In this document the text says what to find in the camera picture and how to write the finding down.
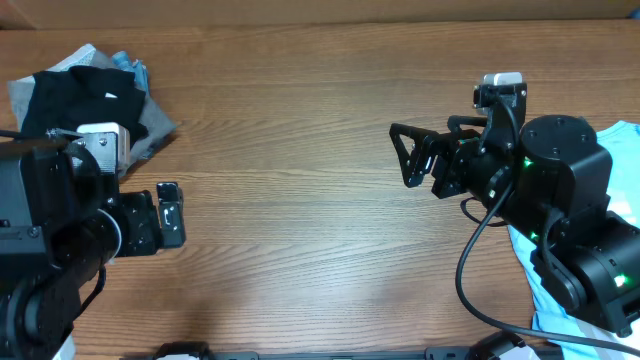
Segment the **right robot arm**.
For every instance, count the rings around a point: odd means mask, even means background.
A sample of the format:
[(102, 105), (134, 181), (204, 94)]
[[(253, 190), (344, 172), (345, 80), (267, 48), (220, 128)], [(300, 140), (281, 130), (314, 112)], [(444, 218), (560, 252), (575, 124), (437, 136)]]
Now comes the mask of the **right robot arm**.
[(528, 86), (495, 74), (474, 89), (475, 116), (445, 133), (394, 123), (404, 184), (430, 174), (438, 198), (469, 193), (533, 245), (543, 288), (571, 316), (631, 333), (639, 318), (639, 229), (609, 210), (613, 159), (582, 117), (526, 118)]

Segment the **black t-shirt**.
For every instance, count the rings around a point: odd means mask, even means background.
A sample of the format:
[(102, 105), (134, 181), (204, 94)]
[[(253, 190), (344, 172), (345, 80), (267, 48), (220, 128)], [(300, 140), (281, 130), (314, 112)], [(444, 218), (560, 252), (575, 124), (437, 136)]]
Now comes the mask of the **black t-shirt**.
[(22, 133), (39, 136), (54, 128), (75, 131), (81, 125), (115, 122), (133, 142), (148, 135), (140, 123), (146, 93), (135, 86), (134, 74), (119, 69), (73, 66), (67, 71), (41, 71)]

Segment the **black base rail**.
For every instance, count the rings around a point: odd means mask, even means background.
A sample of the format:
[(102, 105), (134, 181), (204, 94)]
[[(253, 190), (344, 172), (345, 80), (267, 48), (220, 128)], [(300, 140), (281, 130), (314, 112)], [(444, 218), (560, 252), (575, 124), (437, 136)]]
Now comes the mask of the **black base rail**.
[(153, 360), (465, 360), (471, 359), (468, 348), (433, 348), (422, 352), (368, 352), (336, 354), (286, 354), (259, 355), (255, 352), (202, 354), (173, 351), (172, 353), (150, 356)]

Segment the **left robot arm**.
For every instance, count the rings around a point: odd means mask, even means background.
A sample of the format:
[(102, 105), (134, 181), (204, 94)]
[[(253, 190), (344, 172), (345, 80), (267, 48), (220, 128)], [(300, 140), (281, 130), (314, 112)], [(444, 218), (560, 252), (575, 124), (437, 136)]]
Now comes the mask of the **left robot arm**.
[(121, 192), (115, 132), (1, 137), (1, 356), (52, 359), (111, 260), (184, 245), (183, 194)]

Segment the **light blue t-shirt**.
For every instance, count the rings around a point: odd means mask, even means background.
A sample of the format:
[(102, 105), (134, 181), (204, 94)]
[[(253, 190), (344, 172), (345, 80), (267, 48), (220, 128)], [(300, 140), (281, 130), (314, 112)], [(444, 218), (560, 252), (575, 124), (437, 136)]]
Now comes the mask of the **light blue t-shirt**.
[(586, 120), (536, 118), (502, 216), (533, 245), (533, 271), (567, 315), (627, 337), (639, 318), (639, 229), (609, 208), (612, 168)]

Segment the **folded blue garment under shorts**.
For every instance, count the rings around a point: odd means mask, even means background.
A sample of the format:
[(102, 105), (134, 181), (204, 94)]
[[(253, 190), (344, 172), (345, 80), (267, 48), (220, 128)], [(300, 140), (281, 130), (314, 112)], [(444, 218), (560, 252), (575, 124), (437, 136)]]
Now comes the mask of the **folded blue garment under shorts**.
[(135, 84), (144, 92), (149, 93), (149, 74), (146, 65), (141, 60), (132, 61), (126, 51), (113, 54), (111, 60), (120, 70), (133, 73)]

